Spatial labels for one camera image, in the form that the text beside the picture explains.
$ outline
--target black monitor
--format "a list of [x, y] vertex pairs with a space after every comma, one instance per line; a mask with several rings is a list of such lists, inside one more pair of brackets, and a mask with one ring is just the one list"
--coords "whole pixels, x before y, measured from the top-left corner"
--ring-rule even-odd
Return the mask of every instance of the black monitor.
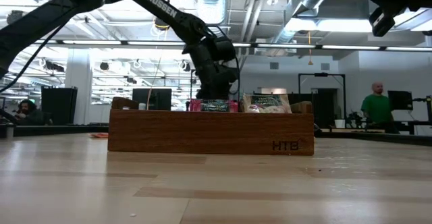
[[[147, 97], [150, 89], [135, 88], [132, 91], [132, 100], [139, 103], [147, 104]], [[155, 88], [151, 90], [150, 100], [148, 104], [149, 110], [171, 110], [171, 92], [172, 89]]]
[[391, 109], [393, 110], [413, 110], [411, 92], [406, 91], [387, 91], [389, 95]]

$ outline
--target man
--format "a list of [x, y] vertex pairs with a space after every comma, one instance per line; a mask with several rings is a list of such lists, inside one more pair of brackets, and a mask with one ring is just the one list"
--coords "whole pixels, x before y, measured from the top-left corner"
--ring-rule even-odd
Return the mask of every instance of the man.
[[373, 94], [363, 100], [362, 111], [366, 118], [372, 123], [371, 128], [385, 130], [385, 133], [399, 134], [394, 125], [390, 100], [383, 95], [383, 84], [375, 82], [372, 84]]
[[36, 105], [26, 99], [18, 105], [15, 118], [20, 125], [44, 125], [43, 112], [36, 108]]

